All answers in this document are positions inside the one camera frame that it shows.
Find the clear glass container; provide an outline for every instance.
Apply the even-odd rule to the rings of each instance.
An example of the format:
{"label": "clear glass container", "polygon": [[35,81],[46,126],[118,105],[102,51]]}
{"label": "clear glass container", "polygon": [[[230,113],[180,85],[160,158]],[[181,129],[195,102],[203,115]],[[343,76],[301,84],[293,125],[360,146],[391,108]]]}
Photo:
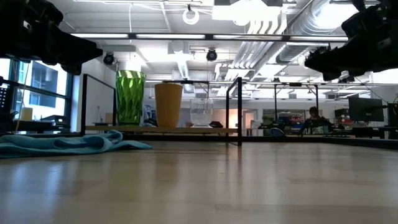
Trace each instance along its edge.
{"label": "clear glass container", "polygon": [[194,128],[210,128],[213,121],[213,100],[209,98],[191,99],[191,122]]}

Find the window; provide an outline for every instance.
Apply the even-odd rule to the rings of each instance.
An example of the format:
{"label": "window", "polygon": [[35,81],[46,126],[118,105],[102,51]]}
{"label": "window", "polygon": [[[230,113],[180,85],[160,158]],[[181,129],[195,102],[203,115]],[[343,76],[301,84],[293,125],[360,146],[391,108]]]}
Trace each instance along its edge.
{"label": "window", "polygon": [[18,82],[61,95],[66,94],[68,74],[60,65],[51,66],[42,62],[19,64]]}
{"label": "window", "polygon": [[[0,76],[3,79],[8,80],[10,74],[10,60],[9,59],[0,59]],[[7,88],[7,85],[3,84],[1,88]]]}
{"label": "window", "polygon": [[[16,111],[19,112],[19,108],[22,103],[22,89],[18,89],[17,100],[16,100]],[[25,90],[24,95],[25,107],[33,108],[33,120],[40,120],[51,115],[65,115],[65,99],[57,98],[55,96],[47,96],[40,93],[34,93],[33,91]]]}
{"label": "window", "polygon": [[71,102],[71,99],[67,92],[70,92],[68,88],[72,86],[72,77],[60,65],[19,62],[18,74],[18,82],[26,84],[26,88],[23,99],[23,87],[16,90],[16,111],[19,112],[21,104],[23,107],[33,108],[32,119],[35,120],[51,115],[70,115],[70,111],[66,108],[70,108],[67,104]]}

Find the blue towel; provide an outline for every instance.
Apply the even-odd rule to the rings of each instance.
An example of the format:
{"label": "blue towel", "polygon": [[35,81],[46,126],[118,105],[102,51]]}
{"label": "blue towel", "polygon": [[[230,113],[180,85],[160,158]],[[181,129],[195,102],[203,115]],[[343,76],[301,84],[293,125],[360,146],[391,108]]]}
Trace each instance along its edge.
{"label": "blue towel", "polygon": [[122,141],[118,131],[78,138],[32,138],[22,135],[0,137],[0,158],[66,156],[110,152],[122,149],[152,149],[137,141]]}

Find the wooden shelf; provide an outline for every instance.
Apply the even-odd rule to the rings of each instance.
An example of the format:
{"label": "wooden shelf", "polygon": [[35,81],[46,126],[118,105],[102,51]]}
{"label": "wooden shelf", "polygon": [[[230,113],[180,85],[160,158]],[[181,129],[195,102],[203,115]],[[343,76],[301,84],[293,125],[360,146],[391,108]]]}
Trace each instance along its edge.
{"label": "wooden shelf", "polygon": [[87,131],[134,131],[141,133],[237,133],[236,128],[158,128],[158,127],[134,127],[134,126],[86,126]]}

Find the green vase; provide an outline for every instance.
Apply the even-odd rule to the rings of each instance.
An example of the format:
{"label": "green vase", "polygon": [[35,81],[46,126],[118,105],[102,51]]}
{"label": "green vase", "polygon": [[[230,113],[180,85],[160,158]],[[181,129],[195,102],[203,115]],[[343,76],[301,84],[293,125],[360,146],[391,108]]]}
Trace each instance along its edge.
{"label": "green vase", "polygon": [[139,125],[144,99],[145,73],[120,70],[116,74],[118,123]]}

